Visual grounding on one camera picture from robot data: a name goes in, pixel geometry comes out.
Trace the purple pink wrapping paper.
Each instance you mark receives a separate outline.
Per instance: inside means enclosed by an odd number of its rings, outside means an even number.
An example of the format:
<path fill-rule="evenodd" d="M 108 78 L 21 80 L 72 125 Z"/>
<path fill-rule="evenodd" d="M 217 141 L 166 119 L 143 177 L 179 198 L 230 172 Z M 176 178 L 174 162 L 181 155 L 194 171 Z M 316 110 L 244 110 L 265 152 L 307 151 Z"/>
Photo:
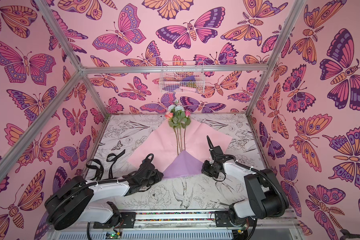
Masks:
<path fill-rule="evenodd" d="M 183 134 L 186 135 L 183 137 L 185 149 L 181 150 L 175 131 L 165 120 L 132 152 L 128 163 L 137 168 L 147 155 L 153 154 L 152 164 L 167 179 L 200 174 L 203 162 L 211 157 L 207 137 L 215 147 L 221 147 L 222 151 L 228 149 L 233 139 L 196 120 L 191 120 L 191 124 L 181 134 L 178 134 L 178 137 Z"/>

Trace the small pink fake rose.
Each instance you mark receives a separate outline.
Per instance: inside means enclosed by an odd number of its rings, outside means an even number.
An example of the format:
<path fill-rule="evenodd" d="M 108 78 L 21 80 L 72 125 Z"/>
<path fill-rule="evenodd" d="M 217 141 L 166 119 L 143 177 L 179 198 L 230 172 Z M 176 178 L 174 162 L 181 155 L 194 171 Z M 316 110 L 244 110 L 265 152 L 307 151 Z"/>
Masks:
<path fill-rule="evenodd" d="M 187 127 L 190 125 L 191 123 L 191 112 L 188 110 L 185 110 L 185 118 L 184 118 L 184 123 L 183 123 L 183 129 L 184 129 L 184 150 L 186 150 L 186 130 Z"/>

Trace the orange pink fake rose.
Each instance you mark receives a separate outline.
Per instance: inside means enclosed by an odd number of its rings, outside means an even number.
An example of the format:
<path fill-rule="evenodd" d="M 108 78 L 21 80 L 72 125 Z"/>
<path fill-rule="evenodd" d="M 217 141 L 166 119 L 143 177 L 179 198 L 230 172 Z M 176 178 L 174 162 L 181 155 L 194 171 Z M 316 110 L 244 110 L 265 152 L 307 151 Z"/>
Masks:
<path fill-rule="evenodd" d="M 168 120 L 169 126 L 173 129 L 173 132 L 175 133 L 176 144 L 177 144 L 177 155 L 179 155 L 180 154 L 179 136 L 178 136 L 178 132 L 177 132 L 177 128 L 175 126 L 175 123 L 173 122 L 175 114 L 172 113 L 172 112 L 167 112 L 165 114 L 165 117 Z"/>

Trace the white fake flower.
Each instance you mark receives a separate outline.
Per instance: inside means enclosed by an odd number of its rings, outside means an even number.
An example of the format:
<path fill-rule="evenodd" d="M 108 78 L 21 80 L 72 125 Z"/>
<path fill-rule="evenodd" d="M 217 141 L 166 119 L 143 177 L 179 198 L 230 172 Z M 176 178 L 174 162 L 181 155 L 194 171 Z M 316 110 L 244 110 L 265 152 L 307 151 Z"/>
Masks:
<path fill-rule="evenodd" d="M 175 114 L 173 122 L 175 123 L 175 126 L 177 128 L 179 143 L 180 143 L 180 153 L 181 153 L 183 151 L 182 129 L 185 118 L 185 109 L 180 104 L 180 102 L 176 100 L 174 104 L 169 106 L 168 112 L 172 112 Z"/>

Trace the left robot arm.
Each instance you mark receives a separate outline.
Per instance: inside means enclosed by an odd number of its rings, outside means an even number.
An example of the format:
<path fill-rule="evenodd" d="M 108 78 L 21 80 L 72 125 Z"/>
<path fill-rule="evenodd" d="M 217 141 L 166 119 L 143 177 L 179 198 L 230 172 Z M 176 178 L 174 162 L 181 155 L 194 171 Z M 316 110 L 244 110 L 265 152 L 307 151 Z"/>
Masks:
<path fill-rule="evenodd" d="M 137 171 L 122 178 L 85 180 L 74 177 L 45 202 L 46 223 L 55 230 L 64 230 L 76 223 L 93 223 L 94 227 L 113 228 L 122 223 L 122 215 L 111 197 L 128 197 L 145 192 L 159 183 L 164 174 L 153 164 L 154 155 L 148 154 Z"/>

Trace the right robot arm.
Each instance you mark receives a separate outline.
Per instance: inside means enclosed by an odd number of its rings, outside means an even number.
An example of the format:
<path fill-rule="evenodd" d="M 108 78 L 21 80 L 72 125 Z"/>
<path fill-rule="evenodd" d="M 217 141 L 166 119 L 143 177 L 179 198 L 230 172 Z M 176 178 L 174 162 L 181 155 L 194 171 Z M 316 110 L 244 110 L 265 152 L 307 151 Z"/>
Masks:
<path fill-rule="evenodd" d="M 244 182 L 247 199 L 229 205 L 228 215 L 235 226 L 249 218 L 278 218 L 289 208 L 288 198 L 270 169 L 258 170 L 240 163 L 235 156 L 226 155 L 221 147 L 210 147 L 211 161 L 205 161 L 202 174 L 216 182 L 233 177 Z"/>

